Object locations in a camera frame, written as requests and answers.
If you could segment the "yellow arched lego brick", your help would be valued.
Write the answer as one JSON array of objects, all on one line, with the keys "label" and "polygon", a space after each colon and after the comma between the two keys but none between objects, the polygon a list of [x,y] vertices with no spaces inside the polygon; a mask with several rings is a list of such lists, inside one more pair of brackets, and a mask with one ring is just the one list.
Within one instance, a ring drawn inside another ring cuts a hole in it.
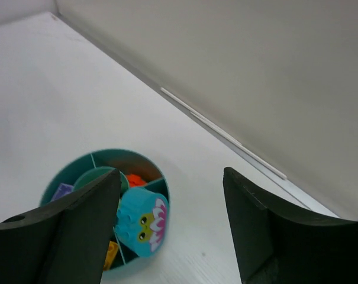
[{"label": "yellow arched lego brick", "polygon": [[108,245],[107,255],[105,258],[105,263],[103,265],[103,271],[107,271],[111,268],[117,254],[119,251],[119,246],[116,242],[110,241]]}]

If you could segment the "purple square lego brick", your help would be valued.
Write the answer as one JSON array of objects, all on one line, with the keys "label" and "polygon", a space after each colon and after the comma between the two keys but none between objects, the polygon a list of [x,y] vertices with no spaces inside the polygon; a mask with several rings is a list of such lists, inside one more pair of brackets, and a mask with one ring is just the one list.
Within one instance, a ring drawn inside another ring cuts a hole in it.
[{"label": "purple square lego brick", "polygon": [[52,198],[51,198],[51,202],[64,197],[65,195],[70,194],[73,191],[74,186],[73,185],[68,185],[65,183],[61,183],[58,188],[56,189],[55,193],[53,194]]}]

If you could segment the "orange round lego piece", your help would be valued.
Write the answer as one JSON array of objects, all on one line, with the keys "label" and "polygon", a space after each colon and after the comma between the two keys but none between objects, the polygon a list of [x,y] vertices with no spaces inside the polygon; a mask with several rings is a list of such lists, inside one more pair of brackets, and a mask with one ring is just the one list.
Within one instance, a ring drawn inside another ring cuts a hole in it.
[{"label": "orange round lego piece", "polygon": [[130,188],[145,186],[147,184],[147,182],[139,175],[128,174],[126,175],[126,178]]}]

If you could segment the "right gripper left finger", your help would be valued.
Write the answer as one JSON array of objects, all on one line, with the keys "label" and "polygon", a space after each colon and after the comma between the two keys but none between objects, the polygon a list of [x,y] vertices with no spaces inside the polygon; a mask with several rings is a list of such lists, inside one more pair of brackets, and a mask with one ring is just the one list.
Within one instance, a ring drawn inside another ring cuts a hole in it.
[{"label": "right gripper left finger", "polygon": [[120,172],[0,223],[0,283],[99,283]]}]

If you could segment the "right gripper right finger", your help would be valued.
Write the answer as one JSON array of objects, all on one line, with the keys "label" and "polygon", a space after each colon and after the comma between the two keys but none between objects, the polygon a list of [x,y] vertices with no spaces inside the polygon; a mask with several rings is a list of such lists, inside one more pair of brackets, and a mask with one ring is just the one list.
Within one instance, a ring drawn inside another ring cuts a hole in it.
[{"label": "right gripper right finger", "polygon": [[358,221],[297,206],[231,167],[223,188],[243,283],[358,283]]}]

